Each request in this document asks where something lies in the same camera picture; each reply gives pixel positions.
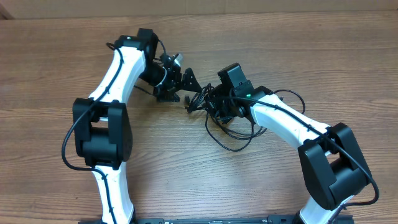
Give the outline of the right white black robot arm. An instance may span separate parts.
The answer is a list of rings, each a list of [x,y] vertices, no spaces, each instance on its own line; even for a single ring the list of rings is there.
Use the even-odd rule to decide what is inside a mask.
[[[254,88],[238,63],[220,70],[218,76],[221,84],[208,91],[204,103],[216,124],[246,118],[298,152],[310,197],[296,215],[287,217],[289,223],[352,223],[340,213],[359,205],[352,198],[367,185],[372,185],[375,196],[362,205],[378,201],[379,189],[349,126],[315,121],[286,105],[272,90]]]

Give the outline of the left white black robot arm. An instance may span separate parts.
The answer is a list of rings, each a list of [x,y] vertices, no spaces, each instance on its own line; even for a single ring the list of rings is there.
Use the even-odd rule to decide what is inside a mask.
[[[179,90],[201,92],[192,69],[181,71],[182,54],[156,56],[161,43],[153,30],[144,28],[135,36],[121,35],[107,43],[114,52],[108,71],[89,97],[73,103],[73,124],[62,142],[61,157],[70,169],[94,175],[103,208],[98,223],[134,223],[126,162],[133,145],[127,103],[136,81],[141,79],[152,86],[151,95],[158,102],[178,102]],[[75,139],[77,155],[85,160],[83,168],[67,161],[70,137]]]

